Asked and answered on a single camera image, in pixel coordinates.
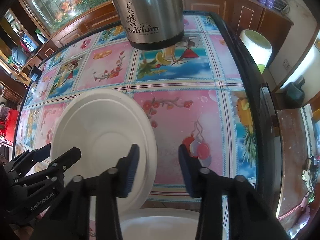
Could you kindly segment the white paper plate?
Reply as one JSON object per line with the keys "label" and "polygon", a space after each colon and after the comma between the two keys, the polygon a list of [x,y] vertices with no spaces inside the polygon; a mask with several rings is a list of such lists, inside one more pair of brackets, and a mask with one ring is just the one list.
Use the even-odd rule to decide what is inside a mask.
{"label": "white paper plate", "polygon": [[133,144],[140,150],[133,187],[127,198],[117,199],[119,213],[124,214],[142,207],[157,168],[155,135],[135,100],[113,89],[95,89],[77,96],[55,125],[50,158],[54,160],[73,147],[80,149],[80,160],[64,173],[64,183],[68,184],[76,175],[91,178],[114,167]]}

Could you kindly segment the red gift bag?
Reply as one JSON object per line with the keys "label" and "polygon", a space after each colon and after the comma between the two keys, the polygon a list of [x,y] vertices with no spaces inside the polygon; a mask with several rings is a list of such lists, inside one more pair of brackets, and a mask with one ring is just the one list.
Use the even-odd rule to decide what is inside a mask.
{"label": "red gift bag", "polygon": [[12,146],[19,111],[7,107],[1,108],[1,141]]}

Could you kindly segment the white plate near edge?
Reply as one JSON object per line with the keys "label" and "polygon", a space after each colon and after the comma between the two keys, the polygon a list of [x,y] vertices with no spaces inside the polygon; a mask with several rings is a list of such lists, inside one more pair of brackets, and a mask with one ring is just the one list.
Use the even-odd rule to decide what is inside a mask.
{"label": "white plate near edge", "polygon": [[183,209],[149,208],[120,217],[123,239],[195,239],[200,214]]}

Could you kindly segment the black electric motor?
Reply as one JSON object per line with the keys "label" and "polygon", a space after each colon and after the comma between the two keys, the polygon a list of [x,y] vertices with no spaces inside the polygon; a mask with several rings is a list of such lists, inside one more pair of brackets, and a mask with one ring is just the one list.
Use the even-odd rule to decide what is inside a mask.
{"label": "black electric motor", "polygon": [[36,66],[33,66],[33,68],[28,74],[29,78],[33,82],[37,82],[40,79],[41,75],[42,75],[42,71]]}

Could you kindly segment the colourful patterned tablecloth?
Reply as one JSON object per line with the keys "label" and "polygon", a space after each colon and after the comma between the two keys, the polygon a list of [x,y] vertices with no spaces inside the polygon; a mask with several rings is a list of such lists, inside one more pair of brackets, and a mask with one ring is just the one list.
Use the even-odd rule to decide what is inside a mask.
{"label": "colourful patterned tablecloth", "polygon": [[255,182],[257,143],[249,101],[233,57],[237,37],[217,14],[184,17],[185,36],[166,49],[132,48],[121,26],[89,36],[40,65],[26,95],[15,153],[51,142],[58,118],[82,92],[113,88],[137,101],[157,141],[155,204],[194,208],[178,147],[216,173]]}

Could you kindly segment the wooden cabinet counter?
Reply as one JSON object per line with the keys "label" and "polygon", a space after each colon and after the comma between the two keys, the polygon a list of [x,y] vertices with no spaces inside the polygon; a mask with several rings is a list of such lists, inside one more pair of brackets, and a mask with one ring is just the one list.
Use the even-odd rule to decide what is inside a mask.
{"label": "wooden cabinet counter", "polygon": [[[276,57],[293,26],[288,17],[268,9],[256,0],[183,0],[183,8],[215,12],[236,34],[240,34],[244,29],[261,33],[272,45],[271,59]],[[48,38],[48,42],[40,46],[38,55],[41,59],[46,59],[62,46],[94,29],[119,21],[112,2],[105,2],[50,34],[26,0],[16,0],[10,9],[30,35],[33,35],[36,29],[40,29]]]}

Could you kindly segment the stainless steel thermos kettle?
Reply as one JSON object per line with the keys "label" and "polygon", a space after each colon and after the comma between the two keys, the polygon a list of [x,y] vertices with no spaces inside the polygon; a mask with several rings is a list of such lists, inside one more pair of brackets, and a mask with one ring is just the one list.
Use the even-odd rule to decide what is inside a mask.
{"label": "stainless steel thermos kettle", "polygon": [[133,48],[157,50],[184,36],[182,0],[112,0]]}

